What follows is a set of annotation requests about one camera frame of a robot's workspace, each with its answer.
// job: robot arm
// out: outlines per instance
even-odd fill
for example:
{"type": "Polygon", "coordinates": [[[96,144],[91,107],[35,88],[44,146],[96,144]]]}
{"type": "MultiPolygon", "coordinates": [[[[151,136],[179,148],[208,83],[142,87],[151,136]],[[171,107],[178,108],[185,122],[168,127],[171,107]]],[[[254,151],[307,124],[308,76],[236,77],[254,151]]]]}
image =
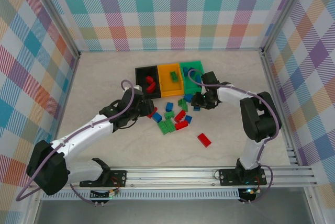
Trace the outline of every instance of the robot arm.
{"type": "MultiPolygon", "coordinates": [[[[204,84],[220,84],[214,72],[202,75],[204,84]]],[[[248,136],[244,151],[237,160],[236,174],[241,183],[245,183],[254,178],[260,169],[259,160],[264,149],[265,141],[276,133],[276,123],[269,109],[257,98],[231,89],[228,82],[222,83],[225,87],[205,87],[206,93],[197,92],[192,99],[193,106],[205,109],[213,109],[221,102],[228,102],[241,108],[243,128],[248,136]]],[[[273,109],[278,119],[279,128],[282,124],[274,103],[268,92],[257,94],[273,109]]]]}
{"type": "Polygon", "coordinates": [[[27,174],[30,177],[45,157],[60,144],[62,145],[34,179],[46,194],[55,194],[66,184],[97,180],[104,184],[110,178],[109,166],[100,159],[92,159],[84,163],[71,163],[71,160],[98,139],[122,129],[131,120],[136,121],[139,117],[153,112],[152,100],[144,99],[139,86],[135,86],[134,91],[131,106],[122,115],[108,120],[127,107],[132,96],[130,89],[125,90],[121,100],[116,100],[104,107],[91,121],[76,130],[77,134],[68,142],[64,141],[75,132],[51,143],[42,140],[35,145],[27,168],[27,174]]]}

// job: blue block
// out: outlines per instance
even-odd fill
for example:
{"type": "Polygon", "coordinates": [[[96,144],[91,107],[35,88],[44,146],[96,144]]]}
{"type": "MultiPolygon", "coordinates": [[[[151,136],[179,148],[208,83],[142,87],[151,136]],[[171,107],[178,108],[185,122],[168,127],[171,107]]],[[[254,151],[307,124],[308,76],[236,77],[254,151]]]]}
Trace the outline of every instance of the blue block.
{"type": "Polygon", "coordinates": [[[173,109],[173,103],[168,102],[165,108],[166,112],[169,113],[172,111],[172,109],[173,109]]]}
{"type": "Polygon", "coordinates": [[[186,94],[184,96],[184,99],[186,100],[186,102],[189,102],[189,103],[192,101],[192,98],[193,98],[192,94],[186,94]]]}
{"type": "Polygon", "coordinates": [[[187,67],[183,67],[183,72],[184,72],[184,76],[187,77],[187,75],[188,75],[188,68],[187,67]]]}
{"type": "Polygon", "coordinates": [[[186,115],[185,120],[190,124],[191,120],[192,120],[192,117],[189,116],[189,115],[186,115]]]}
{"type": "Polygon", "coordinates": [[[200,75],[196,75],[196,77],[195,77],[195,81],[196,81],[197,83],[201,83],[201,77],[200,77],[200,75]]]}
{"type": "Polygon", "coordinates": [[[155,120],[157,123],[159,123],[160,121],[162,121],[162,116],[159,113],[155,113],[152,116],[152,119],[155,120]]]}
{"type": "Polygon", "coordinates": [[[195,71],[192,71],[189,75],[191,76],[191,77],[193,77],[194,75],[195,75],[195,71]]]}

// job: beige floor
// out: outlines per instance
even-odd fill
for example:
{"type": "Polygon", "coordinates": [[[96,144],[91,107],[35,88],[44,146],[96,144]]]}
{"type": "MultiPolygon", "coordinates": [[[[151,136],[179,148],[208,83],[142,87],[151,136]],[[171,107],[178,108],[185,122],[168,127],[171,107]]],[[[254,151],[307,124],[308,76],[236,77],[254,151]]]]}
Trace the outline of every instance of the beige floor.
{"type": "MultiPolygon", "coordinates": [[[[201,60],[205,72],[247,91],[268,91],[256,51],[133,51],[83,53],[73,83],[59,137],[92,119],[99,110],[122,97],[120,82],[135,83],[135,68],[162,63],[201,60]]],[[[159,112],[167,102],[179,111],[180,97],[155,99],[159,112]]],[[[76,157],[77,161],[100,158],[110,166],[233,166],[243,151],[246,135],[240,109],[220,104],[216,109],[190,110],[192,123],[185,129],[163,135],[157,124],[140,118],[128,130],[102,138],[76,157]],[[197,139],[204,133],[212,144],[205,148],[197,139]]],[[[282,136],[264,151],[263,164],[289,165],[282,136]]]]}

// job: red block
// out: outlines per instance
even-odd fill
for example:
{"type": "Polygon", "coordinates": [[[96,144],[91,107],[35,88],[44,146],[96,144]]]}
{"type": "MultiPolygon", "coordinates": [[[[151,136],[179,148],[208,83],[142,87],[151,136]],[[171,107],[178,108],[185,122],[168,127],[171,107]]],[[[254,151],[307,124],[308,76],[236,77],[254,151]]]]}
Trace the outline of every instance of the red block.
{"type": "Polygon", "coordinates": [[[203,133],[198,136],[198,139],[205,147],[208,147],[211,144],[211,141],[203,133]]]}
{"type": "Polygon", "coordinates": [[[179,123],[185,116],[186,116],[186,112],[184,110],[181,110],[181,112],[178,113],[177,116],[175,116],[174,121],[179,123]]]}
{"type": "Polygon", "coordinates": [[[149,87],[147,88],[147,93],[153,93],[154,90],[156,89],[156,83],[152,82],[152,84],[149,85],[149,87]]]}
{"type": "Polygon", "coordinates": [[[151,76],[146,77],[147,83],[152,84],[153,83],[153,78],[151,76]]]}
{"type": "Polygon", "coordinates": [[[180,129],[188,126],[188,122],[186,120],[184,120],[184,121],[181,121],[180,123],[175,124],[174,126],[175,126],[176,130],[180,130],[180,129]]]}
{"type": "Polygon", "coordinates": [[[148,118],[152,118],[152,116],[155,114],[155,112],[157,111],[157,107],[155,107],[155,109],[153,110],[153,112],[150,115],[147,115],[148,118]]]}

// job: green lego brick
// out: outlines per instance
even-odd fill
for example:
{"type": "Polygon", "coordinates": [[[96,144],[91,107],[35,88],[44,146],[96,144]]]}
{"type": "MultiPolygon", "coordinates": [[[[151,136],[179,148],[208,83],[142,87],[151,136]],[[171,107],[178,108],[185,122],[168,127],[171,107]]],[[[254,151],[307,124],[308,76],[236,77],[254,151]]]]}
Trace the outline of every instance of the green lego brick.
{"type": "Polygon", "coordinates": [[[165,124],[165,121],[160,121],[158,124],[159,128],[161,129],[163,135],[167,134],[169,131],[168,127],[165,124]]]}
{"type": "Polygon", "coordinates": [[[182,105],[185,105],[186,104],[186,100],[185,99],[180,99],[178,100],[178,106],[182,106],[182,105]]]}
{"type": "Polygon", "coordinates": [[[173,71],[173,72],[170,72],[170,75],[171,75],[171,79],[172,79],[172,82],[173,82],[173,83],[179,81],[178,76],[177,76],[177,74],[176,74],[174,71],[173,71]]]}
{"type": "Polygon", "coordinates": [[[174,132],[176,130],[176,127],[172,123],[171,119],[166,120],[165,124],[166,124],[166,126],[167,126],[167,128],[169,129],[170,132],[174,132]]]}
{"type": "Polygon", "coordinates": [[[188,112],[188,106],[187,104],[182,104],[182,109],[186,112],[188,112]]]}
{"type": "MultiPolygon", "coordinates": [[[[200,70],[202,73],[205,73],[201,61],[182,62],[179,65],[181,70],[183,69],[183,67],[186,67],[188,70],[190,68],[194,68],[196,70],[200,70]]],[[[200,73],[196,72],[195,75],[192,77],[192,79],[195,80],[197,75],[200,75],[200,73]]],[[[184,80],[185,94],[195,94],[196,92],[201,92],[202,88],[199,87],[197,84],[193,83],[191,80],[189,80],[188,76],[185,76],[183,71],[182,76],[184,80]]]]}
{"type": "Polygon", "coordinates": [[[174,112],[173,111],[165,113],[164,115],[165,115],[165,119],[174,118],[174,112]]]}

